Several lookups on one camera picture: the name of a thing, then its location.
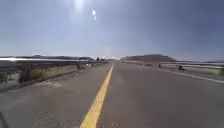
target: yellow line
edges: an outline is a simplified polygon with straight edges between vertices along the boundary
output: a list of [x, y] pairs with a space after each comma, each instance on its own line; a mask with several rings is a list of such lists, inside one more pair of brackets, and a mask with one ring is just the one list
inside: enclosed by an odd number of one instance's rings
[[90, 107], [89, 112], [86, 114], [80, 128], [96, 128], [96, 123], [100, 116], [100, 111], [103, 106], [105, 95], [107, 93], [107, 87], [110, 82], [112, 70], [113, 70], [113, 65], [112, 65], [109, 73], [107, 74], [102, 87], [100, 88], [99, 92], [97, 93], [95, 100], [94, 100], [92, 106]]

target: sky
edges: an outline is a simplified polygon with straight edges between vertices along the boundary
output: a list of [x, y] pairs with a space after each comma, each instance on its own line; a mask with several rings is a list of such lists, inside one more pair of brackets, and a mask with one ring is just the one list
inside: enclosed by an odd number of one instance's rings
[[224, 59], [223, 0], [0, 0], [0, 56]]

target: guardrail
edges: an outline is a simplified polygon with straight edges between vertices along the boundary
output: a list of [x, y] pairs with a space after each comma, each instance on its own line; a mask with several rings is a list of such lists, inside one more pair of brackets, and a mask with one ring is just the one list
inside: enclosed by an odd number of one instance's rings
[[24, 83], [27, 82], [45, 80], [75, 72], [89, 65], [96, 66], [104, 63], [108, 62], [72, 59], [0, 58], [0, 92], [11, 87], [24, 86]]
[[0, 58], [0, 72], [20, 71], [24, 69], [48, 68], [48, 67], [69, 66], [69, 65], [98, 64], [98, 63], [107, 63], [107, 61]]
[[177, 69], [181, 65], [189, 71], [206, 72], [217, 75], [224, 74], [224, 63], [191, 63], [191, 62], [143, 62], [143, 61], [123, 61], [125, 63], [141, 64], [153, 67], [166, 67]]

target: hill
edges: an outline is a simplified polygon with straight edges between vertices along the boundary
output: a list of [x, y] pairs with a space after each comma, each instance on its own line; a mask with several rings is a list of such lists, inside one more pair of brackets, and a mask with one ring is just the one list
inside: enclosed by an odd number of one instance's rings
[[135, 60], [135, 61], [145, 61], [145, 62], [175, 62], [174, 58], [169, 56], [164, 56], [160, 54], [149, 54], [149, 55], [138, 55], [138, 56], [127, 56], [121, 60]]

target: road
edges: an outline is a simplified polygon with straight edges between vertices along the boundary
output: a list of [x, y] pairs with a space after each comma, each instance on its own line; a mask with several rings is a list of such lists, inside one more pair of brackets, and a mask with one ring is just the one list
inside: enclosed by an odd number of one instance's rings
[[10, 128], [78, 128], [86, 120], [97, 120], [93, 128], [224, 127], [223, 83], [120, 62], [111, 66], [2, 93], [0, 112]]

